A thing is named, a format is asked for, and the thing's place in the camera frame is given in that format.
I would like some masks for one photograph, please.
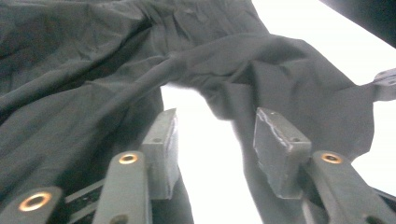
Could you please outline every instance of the wrinkled fabric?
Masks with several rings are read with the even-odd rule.
[[[372,85],[356,86],[302,40],[269,34],[249,1],[2,0],[0,24],[1,208],[29,189],[70,194],[103,178],[113,156],[138,149],[169,82],[233,121],[268,223],[303,220],[301,202],[284,204],[257,166],[257,107],[284,115],[313,151],[353,160],[373,139]],[[193,222],[181,179],[174,195],[153,202],[154,223]]]

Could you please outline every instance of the black fabric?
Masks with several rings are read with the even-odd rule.
[[[138,148],[168,82],[233,120],[268,223],[303,222],[300,202],[279,200],[257,167],[258,106],[283,114],[314,151],[353,160],[373,139],[373,87],[354,85],[304,41],[270,35],[249,1],[3,0],[0,24],[1,207],[28,189],[68,194],[103,178],[112,156]],[[153,215],[192,223],[181,180]]]

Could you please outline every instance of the gray metal part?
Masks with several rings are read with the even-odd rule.
[[[25,199],[38,192],[47,192],[50,200],[41,208],[34,211],[22,212],[20,204]],[[57,223],[65,217],[63,214],[64,198],[62,190],[57,187],[48,187],[30,190],[12,201],[0,214],[1,224],[45,224]]]
[[[335,154],[342,162],[326,162],[321,158],[323,153]],[[363,181],[347,158],[329,151],[317,151],[305,169],[315,182],[331,224],[396,223],[393,212]]]
[[[121,164],[120,158],[134,154],[137,161]],[[149,224],[151,210],[145,156],[126,151],[115,156],[107,170],[93,224]]]
[[[375,76],[375,100],[391,101],[396,99],[396,68]]]
[[[170,109],[158,115],[140,147],[147,160],[151,200],[172,198],[179,178],[177,150],[177,115]]]
[[[297,176],[300,165],[309,159],[310,140],[279,113],[258,108],[254,148],[276,196],[300,199],[303,192]]]

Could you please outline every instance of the white surface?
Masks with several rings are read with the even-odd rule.
[[[396,67],[394,48],[319,1],[253,0],[253,4],[272,34],[305,40],[358,85]],[[179,165],[195,223],[261,224],[230,122],[214,118],[196,91],[163,87],[163,99],[165,108],[177,108]],[[369,185],[396,195],[394,127],[396,102],[375,103],[371,152],[353,165]]]

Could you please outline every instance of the brass ring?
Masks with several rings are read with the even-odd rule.
[[[23,200],[20,204],[20,210],[22,212],[30,212],[34,211],[48,203],[52,195],[48,192],[38,192],[29,198]]]
[[[343,162],[343,159],[341,159],[341,157],[332,154],[332,153],[323,153],[321,158],[329,163],[333,163],[333,164],[339,164],[341,162]]]
[[[121,156],[121,158],[119,159],[119,162],[121,164],[131,164],[136,161],[137,161],[137,156],[133,153],[125,154],[125,155]]]

